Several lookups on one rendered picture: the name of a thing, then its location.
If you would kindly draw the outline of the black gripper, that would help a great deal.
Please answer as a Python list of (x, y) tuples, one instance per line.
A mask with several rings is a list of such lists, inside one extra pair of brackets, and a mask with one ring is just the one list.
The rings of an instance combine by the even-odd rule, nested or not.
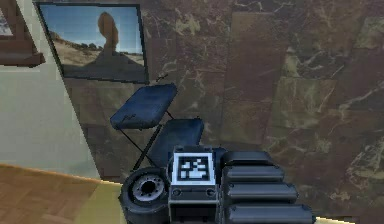
[(169, 183), (162, 168), (133, 172), (118, 197), (127, 224), (169, 224)]

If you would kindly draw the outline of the blue folding chair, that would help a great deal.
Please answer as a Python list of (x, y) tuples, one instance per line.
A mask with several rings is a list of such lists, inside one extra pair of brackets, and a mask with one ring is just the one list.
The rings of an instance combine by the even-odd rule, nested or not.
[[(174, 118), (168, 108), (178, 93), (174, 83), (140, 87), (110, 117), (111, 126), (121, 132), (140, 152), (133, 166), (139, 169), (144, 159), (152, 166), (164, 167), (176, 146), (198, 145), (204, 122), (200, 117)], [(154, 128), (144, 148), (139, 147), (125, 130)]]

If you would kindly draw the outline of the framed desert landscape picture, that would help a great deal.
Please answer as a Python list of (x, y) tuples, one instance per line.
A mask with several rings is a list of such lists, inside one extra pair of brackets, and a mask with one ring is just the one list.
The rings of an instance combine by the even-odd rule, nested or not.
[(65, 78), (146, 84), (141, 7), (114, 0), (34, 0)]

